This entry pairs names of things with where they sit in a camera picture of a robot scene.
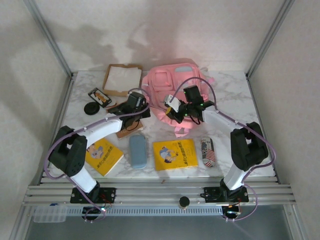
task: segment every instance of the small black knob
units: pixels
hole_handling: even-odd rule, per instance
[[[100,105],[95,101],[89,102],[84,106],[84,112],[88,115],[95,115],[99,110]]]
[[[189,206],[190,200],[186,196],[183,196],[183,197],[180,198],[179,204],[180,204],[181,207],[186,208],[186,207]]]

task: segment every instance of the yellow book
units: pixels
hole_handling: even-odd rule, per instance
[[[198,166],[193,139],[154,142],[153,153],[156,171]]]
[[[105,138],[89,146],[85,161],[98,173],[105,176],[124,156],[124,153]]]

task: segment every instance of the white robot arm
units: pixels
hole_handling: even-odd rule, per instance
[[[165,105],[168,107],[166,115],[170,119],[181,123],[184,117],[188,116],[197,119],[199,123],[215,125],[226,135],[230,134],[233,165],[220,182],[217,202],[233,202],[237,199],[237,194],[243,193],[243,179],[248,171],[268,156],[267,146],[252,132],[237,122],[227,120],[222,116],[224,114],[219,114],[214,102],[204,102],[197,86],[186,87],[183,92],[187,103],[173,98],[172,95],[165,98]],[[246,126],[262,136],[258,123],[252,122]]]
[[[87,128],[61,127],[54,140],[58,144],[48,158],[93,202],[98,197],[100,185],[84,167],[87,148],[110,134],[126,129],[133,122],[150,117],[146,98],[138,92],[131,93],[126,102],[110,108],[108,112],[104,119],[89,124]]]

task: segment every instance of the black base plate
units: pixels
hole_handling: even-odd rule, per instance
[[[116,189],[114,187],[100,187],[98,198],[94,201],[95,204],[105,204],[115,202]],[[72,189],[70,198],[71,204],[89,204],[89,202],[82,196],[79,190],[75,187]]]
[[[247,189],[242,187],[236,196],[229,198],[227,201],[224,200],[222,194],[220,194],[220,187],[204,187],[204,193],[200,194],[202,198],[205,199],[206,203],[248,203],[249,197]]]

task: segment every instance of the tabletop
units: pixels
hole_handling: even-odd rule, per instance
[[[217,106],[224,113],[233,117],[242,123],[251,123],[253,121],[259,123],[254,102],[249,90],[249,86],[244,72],[241,71],[207,71],[205,75],[213,77]],[[95,122],[106,115],[106,111],[100,108],[95,115],[86,115],[84,106],[92,102],[88,96],[88,92],[93,88],[102,89],[105,72],[103,71],[79,71],[77,73],[74,86],[69,98],[67,111],[63,121],[63,126],[70,128],[85,126]],[[126,100],[125,97],[114,97],[111,105],[115,102],[121,103]],[[214,125],[202,123],[197,128],[191,129],[189,134],[182,139],[193,139],[198,166],[186,167],[170,170],[155,170],[155,161],[153,154],[153,142],[176,140],[174,127],[169,126],[158,120],[152,113],[151,117],[142,119],[144,125],[142,131],[137,132],[145,136],[147,149],[147,165],[143,169],[133,169],[130,164],[129,154],[129,137],[118,139],[116,134],[110,134],[105,138],[113,143],[116,147],[123,151],[124,157],[114,166],[114,168],[105,176],[105,178],[199,178],[199,177],[224,177],[231,165],[230,135],[222,133]],[[202,161],[200,140],[203,137],[210,137],[213,140],[214,151],[216,155],[216,165],[214,167],[206,167]],[[270,157],[265,159],[263,163],[270,161]],[[91,166],[85,163],[85,168],[95,178],[102,176]],[[61,171],[52,164],[49,166],[52,175],[57,176]],[[272,166],[256,169],[250,176],[273,177],[275,171]]]

